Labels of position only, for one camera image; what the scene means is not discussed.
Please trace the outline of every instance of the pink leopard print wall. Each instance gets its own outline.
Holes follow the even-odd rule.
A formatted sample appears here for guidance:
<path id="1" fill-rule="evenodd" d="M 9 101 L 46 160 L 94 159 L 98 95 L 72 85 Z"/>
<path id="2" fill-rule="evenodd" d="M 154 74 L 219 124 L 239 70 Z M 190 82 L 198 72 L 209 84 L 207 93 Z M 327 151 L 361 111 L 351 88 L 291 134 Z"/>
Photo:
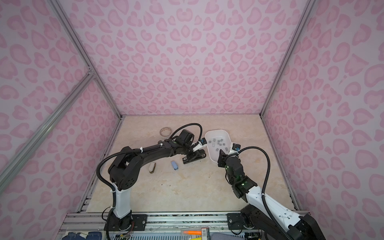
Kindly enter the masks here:
<path id="1" fill-rule="evenodd" d="M 74 212 L 117 117 L 91 83 L 0 197 L 0 239 L 54 239 Z"/>
<path id="2" fill-rule="evenodd" d="M 319 3 L 266 123 L 328 240 L 384 239 L 384 1 Z"/>
<path id="3" fill-rule="evenodd" d="M 44 0 L 0 3 L 0 173 L 85 75 Z"/>
<path id="4" fill-rule="evenodd" d="M 306 0 L 62 0 L 123 114 L 259 113 Z"/>

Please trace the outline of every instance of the orange marker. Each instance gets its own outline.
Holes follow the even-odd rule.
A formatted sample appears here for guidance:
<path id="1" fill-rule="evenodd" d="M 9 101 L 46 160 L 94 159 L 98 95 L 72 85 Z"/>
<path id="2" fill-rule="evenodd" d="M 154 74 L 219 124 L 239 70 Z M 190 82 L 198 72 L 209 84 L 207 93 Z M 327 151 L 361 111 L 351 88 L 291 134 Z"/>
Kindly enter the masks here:
<path id="1" fill-rule="evenodd" d="M 188 235 L 201 235 L 201 231 L 184 231 L 183 233 Z"/>

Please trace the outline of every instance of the beige tile floor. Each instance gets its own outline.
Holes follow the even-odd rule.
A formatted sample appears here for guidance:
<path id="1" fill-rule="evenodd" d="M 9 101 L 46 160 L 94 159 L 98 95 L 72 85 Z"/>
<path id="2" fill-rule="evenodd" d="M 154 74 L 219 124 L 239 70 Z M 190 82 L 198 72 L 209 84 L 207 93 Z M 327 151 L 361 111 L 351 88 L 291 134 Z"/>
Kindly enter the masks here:
<path id="1" fill-rule="evenodd" d="M 125 117 L 111 153 L 119 152 L 125 146 L 139 148 L 155 145 L 161 140 L 161 128 L 170 127 L 176 130 L 191 122 L 202 125 L 203 136 L 207 131 L 224 129 L 229 133 L 231 141 L 242 147 L 263 148 L 271 160 L 266 193 L 287 208 L 294 209 L 259 115 Z M 195 134 L 195 139 L 199 136 L 197 126 L 187 129 Z M 232 211 L 247 205 L 242 199 L 235 197 L 224 178 L 225 170 L 217 167 L 217 163 L 210 160 L 209 156 L 189 164 L 183 164 L 182 157 L 183 155 L 176 155 L 156 160 L 153 174 L 149 173 L 148 165 L 141 168 L 131 192 L 133 212 Z M 262 186 L 267 169 L 263 153 L 255 149 L 247 150 L 240 158 L 246 175 Z M 172 160 L 177 162 L 178 170 L 172 168 Z M 108 167 L 112 161 L 113 159 L 106 162 L 102 172 L 102 176 L 108 180 Z M 111 204 L 110 188 L 98 181 L 87 212 L 102 212 Z"/>

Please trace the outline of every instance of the black mounting bracket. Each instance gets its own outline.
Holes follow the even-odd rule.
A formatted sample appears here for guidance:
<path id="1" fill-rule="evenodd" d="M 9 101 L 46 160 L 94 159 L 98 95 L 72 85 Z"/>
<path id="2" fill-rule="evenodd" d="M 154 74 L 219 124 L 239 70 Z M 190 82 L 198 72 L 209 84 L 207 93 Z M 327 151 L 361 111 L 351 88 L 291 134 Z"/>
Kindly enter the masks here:
<path id="1" fill-rule="evenodd" d="M 245 224 L 241 214 L 227 214 L 227 223 L 229 230 L 242 230 Z"/>
<path id="2" fill-rule="evenodd" d="M 147 225 L 147 214 L 132 214 L 132 220 L 134 222 L 134 231 L 144 231 Z"/>

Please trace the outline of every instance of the black cable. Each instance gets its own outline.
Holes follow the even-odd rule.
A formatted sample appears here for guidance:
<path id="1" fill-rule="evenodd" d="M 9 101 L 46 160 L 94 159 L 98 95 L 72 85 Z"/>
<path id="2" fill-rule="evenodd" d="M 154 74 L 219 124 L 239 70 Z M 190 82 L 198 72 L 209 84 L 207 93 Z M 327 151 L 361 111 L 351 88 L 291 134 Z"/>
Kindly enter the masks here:
<path id="1" fill-rule="evenodd" d="M 111 215 L 113 213 L 113 208 L 111 208 L 108 212 L 108 216 L 107 216 L 107 221 L 105 223 L 105 225 L 107 226 L 106 227 L 106 231 L 105 231 L 105 234 L 107 235 L 107 239 L 108 240 L 111 240 L 111 238 L 109 237 L 109 220 L 111 219 Z"/>
<path id="2" fill-rule="evenodd" d="M 234 233 L 232 230 L 231 230 L 231 232 L 237 236 L 237 235 L 240 235 L 243 232 L 243 228 L 241 228 L 240 232 L 238 232 L 238 233 Z"/>
<path id="3" fill-rule="evenodd" d="M 263 201 L 263 205 L 264 205 L 264 208 L 265 210 L 267 211 L 269 217 L 271 218 L 271 220 L 273 221 L 273 223 L 275 224 L 275 226 L 278 228 L 279 232 L 287 239 L 287 240 L 294 240 L 291 235 L 289 235 L 282 227 L 281 225 L 279 224 L 279 222 L 276 220 L 276 218 L 273 216 L 273 214 L 271 213 L 271 210 L 269 210 L 269 207 L 268 205 L 266 204 L 266 201 L 265 201 L 265 188 L 266 188 L 266 183 L 268 182 L 268 177 L 269 177 L 269 172 L 271 170 L 271 161 L 269 160 L 269 156 L 268 154 L 262 149 L 262 148 L 259 148 L 259 147 L 254 147 L 254 146 L 251 146 L 251 147 L 245 147 L 243 149 L 241 149 L 238 154 L 242 153 L 243 151 L 245 150 L 248 150 L 248 149 L 257 149 L 257 150 L 260 150 L 266 157 L 266 160 L 267 160 L 267 163 L 268 163 L 268 167 L 267 167 L 267 170 L 266 170 L 266 175 L 265 175 L 265 179 L 264 179 L 264 184 L 263 184 L 263 188 L 262 188 L 262 201 Z"/>
<path id="4" fill-rule="evenodd" d="M 229 184 L 229 185 L 231 185 L 230 183 L 229 183 L 229 181 L 228 181 L 228 178 L 227 178 L 227 171 L 225 170 L 225 179 L 227 180 L 227 183 Z"/>
<path id="5" fill-rule="evenodd" d="M 203 127 L 198 123 L 190 123 L 190 124 L 186 124 L 184 126 L 179 127 L 176 131 L 174 131 L 172 133 L 172 135 L 169 138 L 172 138 L 178 131 L 182 130 L 183 128 L 188 127 L 188 126 L 193 126 L 193 125 L 199 126 L 199 128 L 200 128 L 200 135 L 199 135 L 199 141 L 200 141 L 201 136 L 203 135 Z"/>
<path id="6" fill-rule="evenodd" d="M 106 235 L 107 235 L 107 239 L 108 240 L 111 240 L 111 238 L 109 237 L 109 230 L 108 230 L 108 227 L 109 227 L 109 217 L 111 216 L 112 212 L 113 212 L 113 209 L 116 207 L 116 188 L 114 187 L 114 185 L 112 185 L 110 182 L 108 182 L 105 178 L 103 178 L 101 176 L 101 173 L 100 173 L 100 169 L 101 167 L 104 165 L 104 163 L 106 163 L 109 159 L 111 158 L 114 158 L 118 155 L 122 155 L 122 154 L 128 154 L 128 153 L 141 153 L 141 152 L 146 152 L 146 151 L 151 151 L 151 150 L 155 150 L 155 149 L 158 149 L 160 148 L 161 145 L 156 145 L 154 147 L 145 147 L 142 149 L 132 149 L 132 150 L 127 150 L 127 151 L 121 151 L 121 152 L 117 152 L 117 153 L 114 153 L 112 155 L 109 155 L 108 157 L 104 158 L 98 165 L 97 165 L 97 168 L 96 168 L 96 176 L 98 177 L 98 179 L 100 179 L 100 181 L 102 181 L 103 183 L 105 183 L 106 185 L 108 185 L 108 187 L 110 187 L 112 189 L 112 197 L 113 197 L 113 203 L 112 203 L 112 208 L 109 210 L 109 213 L 108 213 L 108 216 L 107 216 L 107 221 L 106 221 L 106 225 L 107 225 L 107 229 L 106 229 Z"/>
<path id="7" fill-rule="evenodd" d="M 103 215 L 104 215 L 105 210 L 107 210 L 108 208 L 110 208 L 110 207 L 107 207 L 106 209 L 104 209 L 103 213 L 101 214 L 101 218 L 102 218 L 104 221 L 107 221 L 107 220 L 103 217 Z"/>

